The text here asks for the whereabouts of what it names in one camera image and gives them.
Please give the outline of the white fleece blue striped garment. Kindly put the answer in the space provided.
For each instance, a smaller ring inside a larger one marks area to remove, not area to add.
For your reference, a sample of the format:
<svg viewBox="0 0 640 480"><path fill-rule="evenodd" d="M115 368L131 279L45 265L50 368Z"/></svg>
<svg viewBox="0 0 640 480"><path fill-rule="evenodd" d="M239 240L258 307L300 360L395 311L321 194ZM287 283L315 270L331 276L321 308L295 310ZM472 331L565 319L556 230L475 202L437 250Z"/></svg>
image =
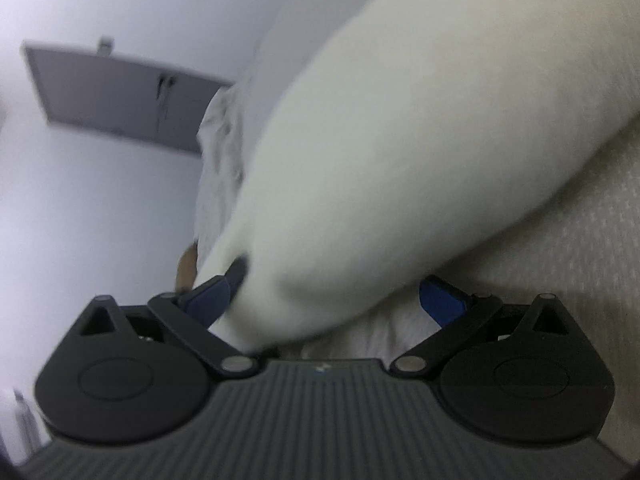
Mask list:
<svg viewBox="0 0 640 480"><path fill-rule="evenodd" d="M256 352L316 336L520 222L639 113L639 0L367 0L280 97L208 280Z"/></svg>

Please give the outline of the grey dotted bed sheet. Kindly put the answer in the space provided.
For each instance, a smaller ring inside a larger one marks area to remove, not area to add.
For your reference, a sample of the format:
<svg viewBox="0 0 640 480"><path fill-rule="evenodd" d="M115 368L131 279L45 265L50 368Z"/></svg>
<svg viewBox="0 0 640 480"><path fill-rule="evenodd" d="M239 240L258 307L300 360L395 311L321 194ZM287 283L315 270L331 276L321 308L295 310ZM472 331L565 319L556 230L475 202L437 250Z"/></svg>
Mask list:
<svg viewBox="0 0 640 480"><path fill-rule="evenodd" d="M210 103L201 126L198 273L231 218L280 97L366 1L288 1L243 77ZM423 276L431 273L514 302L558 294L616 382L602 439L626 460L638 458L639 113L547 203ZM341 326L278 347L311 359L391 360L427 333L411 301L423 276Z"/></svg>

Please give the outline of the purple grey headboard panel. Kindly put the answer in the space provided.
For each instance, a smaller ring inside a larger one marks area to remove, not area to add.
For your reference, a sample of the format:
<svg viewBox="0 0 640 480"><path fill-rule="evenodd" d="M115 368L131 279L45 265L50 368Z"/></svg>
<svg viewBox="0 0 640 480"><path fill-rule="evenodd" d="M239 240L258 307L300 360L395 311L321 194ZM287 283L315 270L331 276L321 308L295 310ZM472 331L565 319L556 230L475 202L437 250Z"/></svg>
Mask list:
<svg viewBox="0 0 640 480"><path fill-rule="evenodd" d="M25 44L26 62L48 122L101 131L119 138L198 154L198 128L206 108L229 81L102 56L87 50ZM176 78L157 101L160 74Z"/></svg>

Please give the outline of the black earphones on headboard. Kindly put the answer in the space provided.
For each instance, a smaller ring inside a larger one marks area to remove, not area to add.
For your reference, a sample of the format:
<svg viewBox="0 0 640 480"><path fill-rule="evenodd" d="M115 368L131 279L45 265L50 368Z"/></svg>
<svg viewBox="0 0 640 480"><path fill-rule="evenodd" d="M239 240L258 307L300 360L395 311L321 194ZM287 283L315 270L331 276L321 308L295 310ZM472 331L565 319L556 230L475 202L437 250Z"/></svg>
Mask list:
<svg viewBox="0 0 640 480"><path fill-rule="evenodd" d="M156 86L156 99L157 101L161 101L165 99L165 96L168 95L168 92L175 84L176 78L171 74L160 74L157 79Z"/></svg>

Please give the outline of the small grey wall switch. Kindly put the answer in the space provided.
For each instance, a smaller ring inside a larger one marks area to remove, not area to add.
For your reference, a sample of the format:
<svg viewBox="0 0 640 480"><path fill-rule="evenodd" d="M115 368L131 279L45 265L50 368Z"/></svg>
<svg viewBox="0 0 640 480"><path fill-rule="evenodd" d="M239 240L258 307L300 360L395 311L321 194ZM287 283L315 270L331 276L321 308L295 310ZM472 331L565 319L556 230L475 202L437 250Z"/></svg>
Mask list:
<svg viewBox="0 0 640 480"><path fill-rule="evenodd" d="M112 37L103 36L100 38L96 53L102 56L109 56L113 52L114 39Z"/></svg>

